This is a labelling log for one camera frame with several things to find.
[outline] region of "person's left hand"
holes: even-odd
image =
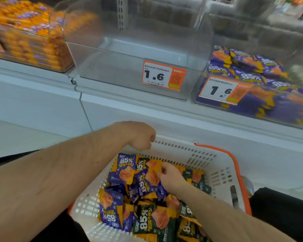
[[[155,141],[156,131],[144,122],[123,121],[119,122],[125,136],[129,137],[128,144],[137,150],[150,149]]]

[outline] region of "basket handle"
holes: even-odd
[[[242,198],[243,198],[244,204],[245,204],[245,211],[248,215],[252,216],[250,202],[249,202],[249,198],[248,198],[248,192],[247,192],[245,183],[244,183],[244,181],[241,177],[240,170],[239,170],[239,164],[238,164],[238,161],[237,161],[236,157],[233,154],[231,154],[229,151],[226,151],[224,149],[220,149],[220,148],[209,146],[209,145],[202,145],[202,144],[198,144],[198,143],[194,143],[194,145],[199,146],[199,147],[218,150],[220,152],[228,154],[231,157],[231,159],[233,160],[233,163],[234,163],[235,172],[237,173],[237,178],[238,178],[238,182],[239,182],[239,185],[240,185]]]

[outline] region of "white plastic basket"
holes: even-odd
[[[206,183],[212,187],[213,197],[224,200],[251,215],[248,194],[240,175],[238,162],[231,153],[225,150],[157,135],[149,150],[137,151],[126,146],[122,152],[161,159],[191,169],[202,169],[205,172]],[[98,191],[105,186],[112,164],[110,163],[76,199],[73,207],[69,209],[69,214],[81,224],[90,241],[141,241],[142,239],[111,228],[97,219]]]

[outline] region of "person's right hand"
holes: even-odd
[[[157,175],[165,190],[175,196],[179,196],[182,186],[188,184],[180,171],[175,166],[167,162],[163,162],[162,172]]]

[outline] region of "pile of snack packages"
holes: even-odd
[[[65,11],[28,0],[0,1],[0,58],[65,72],[73,64],[63,40],[62,24]],[[78,27],[92,18],[81,16],[72,24]]]
[[[200,97],[210,75],[255,84],[237,105]],[[196,101],[249,116],[303,126],[303,88],[289,83],[283,66],[264,56],[216,46],[208,70],[202,74]]]
[[[161,165],[161,160],[118,154],[99,191],[99,220],[150,242],[210,241],[186,204],[162,186]],[[203,171],[176,167],[191,185],[211,193]]]

